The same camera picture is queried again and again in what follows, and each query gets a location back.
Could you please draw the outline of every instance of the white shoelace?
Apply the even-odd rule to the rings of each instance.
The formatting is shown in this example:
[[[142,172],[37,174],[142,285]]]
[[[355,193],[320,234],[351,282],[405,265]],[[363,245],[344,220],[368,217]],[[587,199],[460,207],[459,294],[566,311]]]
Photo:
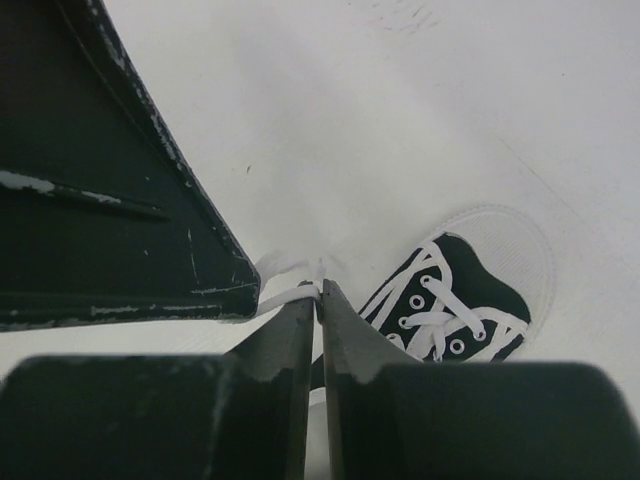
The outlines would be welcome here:
[[[281,251],[267,253],[258,260],[255,267],[258,275],[260,275],[261,293],[267,285],[267,282],[273,277],[290,272],[297,268],[307,267],[316,277],[316,280],[320,281],[324,279],[325,274],[322,259],[319,259],[318,263],[313,265],[309,260],[296,259],[293,255],[283,253]],[[320,301],[320,290],[315,285],[301,285],[299,287],[286,290],[274,297],[260,302],[258,310],[256,311],[256,317],[270,312],[271,310],[274,310],[286,303],[303,298],[313,298],[316,301]]]
[[[487,333],[482,319],[495,322],[497,327],[491,345],[475,355],[474,359],[493,358],[498,351],[509,345],[518,335],[524,335],[528,326],[524,320],[491,307],[471,310],[453,294],[451,291],[453,284],[451,268],[435,243],[423,247],[411,265],[383,287],[376,296],[377,301],[367,305],[362,316],[367,317],[380,303],[384,302],[372,322],[374,328],[379,330],[416,272],[429,267],[440,269],[442,281],[430,275],[424,275],[420,278],[420,284],[433,294],[436,301],[429,312],[419,312],[399,319],[398,323],[403,329],[411,329],[416,326],[419,326],[420,329],[406,347],[399,335],[389,334],[387,338],[398,348],[421,360],[426,358],[431,349],[435,347],[433,359],[441,361],[447,349],[446,337],[458,330],[468,327],[477,341],[486,339]],[[410,300],[411,307],[415,310],[423,308],[424,302],[424,298],[420,295],[414,295]],[[453,313],[444,312],[445,307]],[[464,344],[459,342],[456,345],[457,351],[455,353],[462,353]]]

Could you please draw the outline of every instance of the shoe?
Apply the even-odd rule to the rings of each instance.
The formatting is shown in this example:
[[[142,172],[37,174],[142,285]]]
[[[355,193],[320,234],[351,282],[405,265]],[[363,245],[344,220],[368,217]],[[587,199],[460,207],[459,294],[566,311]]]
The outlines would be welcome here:
[[[359,312],[425,362],[504,360],[535,337],[549,312],[555,267],[544,235],[524,215],[481,207],[435,229]],[[308,439],[326,422],[322,356],[311,371]],[[314,424],[312,419],[318,417]],[[318,456],[318,441],[307,449]],[[315,460],[315,470],[326,455]]]

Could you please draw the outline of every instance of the white floor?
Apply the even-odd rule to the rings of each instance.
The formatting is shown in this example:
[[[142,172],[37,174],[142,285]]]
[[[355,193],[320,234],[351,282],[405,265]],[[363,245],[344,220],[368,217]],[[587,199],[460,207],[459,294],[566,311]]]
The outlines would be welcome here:
[[[359,307],[430,227],[519,209],[559,275],[523,356],[600,366],[640,415],[640,3],[106,3],[254,260],[323,256]],[[0,375],[50,351],[224,351],[262,322],[3,334]]]

